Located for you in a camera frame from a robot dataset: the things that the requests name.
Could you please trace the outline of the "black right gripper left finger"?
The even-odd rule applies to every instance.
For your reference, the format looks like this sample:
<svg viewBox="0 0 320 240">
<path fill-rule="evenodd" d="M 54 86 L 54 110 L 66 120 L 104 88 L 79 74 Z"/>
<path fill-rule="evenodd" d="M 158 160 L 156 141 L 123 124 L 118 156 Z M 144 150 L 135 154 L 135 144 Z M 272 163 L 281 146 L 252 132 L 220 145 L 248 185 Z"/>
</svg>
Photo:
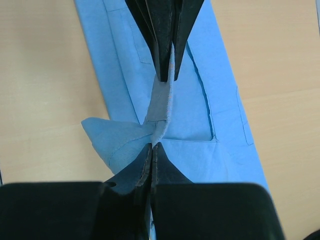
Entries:
<svg viewBox="0 0 320 240">
<path fill-rule="evenodd" d="M 3 240 L 147 240 L 152 146 L 105 182 L 10 183 L 0 188 Z"/>
</svg>

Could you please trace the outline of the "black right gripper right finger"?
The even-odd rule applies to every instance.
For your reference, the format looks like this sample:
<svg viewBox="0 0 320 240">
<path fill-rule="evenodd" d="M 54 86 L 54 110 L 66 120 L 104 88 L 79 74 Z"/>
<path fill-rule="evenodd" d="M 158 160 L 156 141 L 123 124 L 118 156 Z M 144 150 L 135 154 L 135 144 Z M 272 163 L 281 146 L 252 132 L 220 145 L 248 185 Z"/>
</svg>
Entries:
<svg viewBox="0 0 320 240">
<path fill-rule="evenodd" d="M 283 240 L 273 201 L 254 183 L 193 183 L 152 150 L 151 210 L 158 240 Z"/>
</svg>

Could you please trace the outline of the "light blue long sleeve shirt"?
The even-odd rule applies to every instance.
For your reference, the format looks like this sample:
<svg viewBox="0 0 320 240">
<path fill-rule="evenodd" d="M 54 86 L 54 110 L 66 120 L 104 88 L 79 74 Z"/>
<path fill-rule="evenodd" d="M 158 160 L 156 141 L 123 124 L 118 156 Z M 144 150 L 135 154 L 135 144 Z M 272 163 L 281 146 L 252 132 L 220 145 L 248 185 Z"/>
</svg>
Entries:
<svg viewBox="0 0 320 240">
<path fill-rule="evenodd" d="M 109 119 L 82 121 L 93 148 L 117 174 L 151 142 L 146 121 L 155 68 L 123 0 L 75 3 Z M 172 86 L 168 127 L 160 139 L 169 160 L 195 183 L 268 187 L 219 26 L 206 0 Z"/>
</svg>

